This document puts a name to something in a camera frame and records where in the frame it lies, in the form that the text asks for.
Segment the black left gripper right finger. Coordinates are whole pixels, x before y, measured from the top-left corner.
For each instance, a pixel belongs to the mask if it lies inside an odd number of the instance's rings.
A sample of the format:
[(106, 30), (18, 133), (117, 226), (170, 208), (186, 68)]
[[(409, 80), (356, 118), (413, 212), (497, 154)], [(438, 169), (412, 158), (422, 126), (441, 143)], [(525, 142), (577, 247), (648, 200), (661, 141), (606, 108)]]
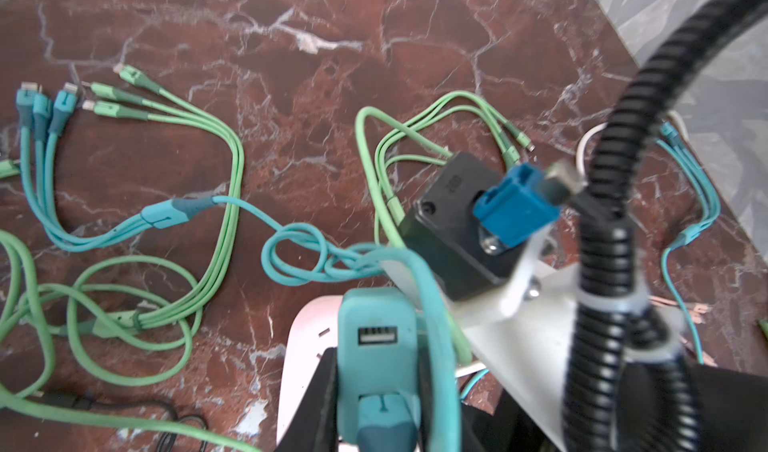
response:
[[(456, 389), (445, 396), (436, 393), (432, 381), (431, 361), (426, 346), (418, 349), (418, 393), (421, 406), (418, 444), (422, 451), (461, 451), (462, 415)], [(452, 407), (449, 419), (435, 421), (435, 413), (444, 405)]]

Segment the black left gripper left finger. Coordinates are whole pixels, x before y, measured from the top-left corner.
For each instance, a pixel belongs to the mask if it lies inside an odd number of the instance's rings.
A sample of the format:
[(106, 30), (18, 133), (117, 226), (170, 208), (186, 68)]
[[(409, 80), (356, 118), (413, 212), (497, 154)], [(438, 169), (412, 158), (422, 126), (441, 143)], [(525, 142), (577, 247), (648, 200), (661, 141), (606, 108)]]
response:
[(285, 435), (277, 443), (277, 452), (337, 451), (338, 383), (337, 349), (328, 348)]

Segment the teal plug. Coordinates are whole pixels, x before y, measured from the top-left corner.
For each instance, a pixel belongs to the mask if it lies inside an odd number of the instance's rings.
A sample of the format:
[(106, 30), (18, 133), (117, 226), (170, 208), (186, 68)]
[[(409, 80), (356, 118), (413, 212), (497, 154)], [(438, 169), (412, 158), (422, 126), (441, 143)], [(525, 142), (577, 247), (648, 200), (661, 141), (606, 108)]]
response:
[(395, 288), (353, 289), (338, 314), (337, 430), (360, 451), (414, 451), (421, 426), (417, 315)]

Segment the pink power socket cube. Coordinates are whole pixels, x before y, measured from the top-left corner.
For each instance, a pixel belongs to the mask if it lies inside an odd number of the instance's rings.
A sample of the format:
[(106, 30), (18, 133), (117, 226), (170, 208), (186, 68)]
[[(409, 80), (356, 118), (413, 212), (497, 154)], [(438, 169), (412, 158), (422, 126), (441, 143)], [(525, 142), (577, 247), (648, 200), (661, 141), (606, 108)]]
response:
[(328, 348), (338, 345), (341, 295), (313, 299), (294, 318), (286, 344), (278, 400), (276, 439), (280, 442), (314, 372)]

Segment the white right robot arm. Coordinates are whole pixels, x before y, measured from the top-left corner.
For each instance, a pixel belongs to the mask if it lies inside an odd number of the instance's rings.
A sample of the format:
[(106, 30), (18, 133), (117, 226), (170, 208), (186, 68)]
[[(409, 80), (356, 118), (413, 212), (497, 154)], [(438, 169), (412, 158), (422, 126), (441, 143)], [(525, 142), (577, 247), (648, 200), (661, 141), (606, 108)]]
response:
[(596, 147), (580, 213), (579, 299), (562, 430), (570, 451), (763, 451), (764, 378), (691, 365), (641, 296), (631, 183), (650, 136), (700, 70), (767, 13), (767, 0), (709, 0), (645, 62)]

